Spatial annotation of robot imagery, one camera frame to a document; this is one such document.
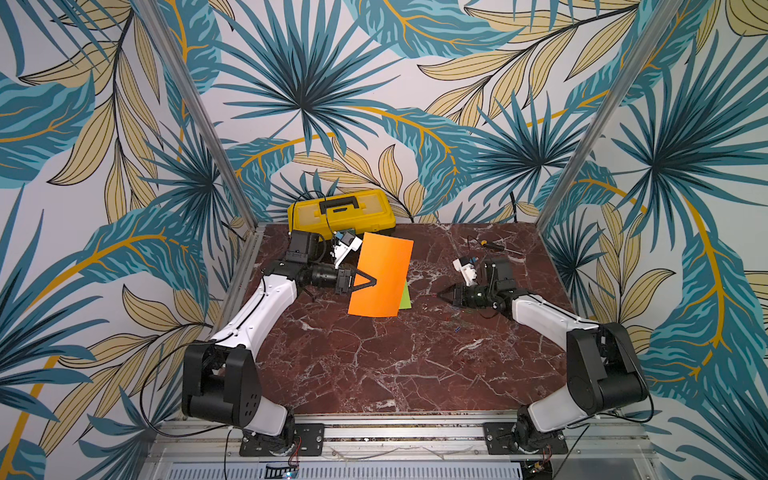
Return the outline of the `orange paper sheet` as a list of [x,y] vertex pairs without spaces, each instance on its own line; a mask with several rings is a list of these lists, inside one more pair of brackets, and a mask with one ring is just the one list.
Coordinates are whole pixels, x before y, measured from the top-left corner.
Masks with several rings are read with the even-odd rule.
[[396,317],[407,280],[414,242],[365,233],[357,268],[377,278],[377,285],[351,294],[348,314],[369,318]]

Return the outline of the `lime green paper sheet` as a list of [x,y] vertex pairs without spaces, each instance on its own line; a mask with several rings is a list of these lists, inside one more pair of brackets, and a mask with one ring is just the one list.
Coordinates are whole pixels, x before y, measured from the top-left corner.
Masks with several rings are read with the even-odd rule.
[[399,309],[400,310],[408,310],[412,308],[412,301],[409,291],[409,285],[408,283],[404,284],[403,292],[401,295],[400,303],[399,303]]

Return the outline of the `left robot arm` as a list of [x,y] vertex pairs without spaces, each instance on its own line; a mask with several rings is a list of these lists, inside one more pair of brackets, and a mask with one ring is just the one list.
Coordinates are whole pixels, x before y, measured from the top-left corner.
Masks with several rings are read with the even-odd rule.
[[345,295],[376,285],[375,277],[342,264],[362,243],[350,230],[337,232],[330,240],[293,231],[285,253],[266,264],[260,285],[234,318],[210,340],[185,348],[182,413],[237,428],[245,440],[271,455],[296,452],[300,436],[294,415],[262,393],[258,352],[305,287]]

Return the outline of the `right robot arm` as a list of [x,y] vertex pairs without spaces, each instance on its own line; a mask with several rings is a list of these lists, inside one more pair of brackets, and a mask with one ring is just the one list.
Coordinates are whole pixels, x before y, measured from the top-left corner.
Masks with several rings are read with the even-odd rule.
[[506,258],[480,262],[464,256],[452,265],[462,281],[441,291],[441,299],[459,308],[491,308],[535,330],[566,354],[566,385],[518,409],[511,432],[500,438],[510,451],[565,453],[567,427],[650,397],[624,326],[586,320],[519,286]]

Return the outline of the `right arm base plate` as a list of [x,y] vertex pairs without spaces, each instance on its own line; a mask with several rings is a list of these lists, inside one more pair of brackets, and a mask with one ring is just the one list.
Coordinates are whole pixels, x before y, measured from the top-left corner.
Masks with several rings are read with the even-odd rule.
[[561,430],[542,433],[527,423],[487,422],[482,425],[490,455],[566,454],[568,446]]

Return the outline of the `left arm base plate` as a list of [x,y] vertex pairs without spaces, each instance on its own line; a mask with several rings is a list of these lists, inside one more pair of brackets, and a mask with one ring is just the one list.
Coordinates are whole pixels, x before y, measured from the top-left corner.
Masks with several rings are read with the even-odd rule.
[[243,434],[241,457],[287,457],[297,453],[300,458],[319,457],[325,440],[325,425],[288,422],[277,436],[251,432]]

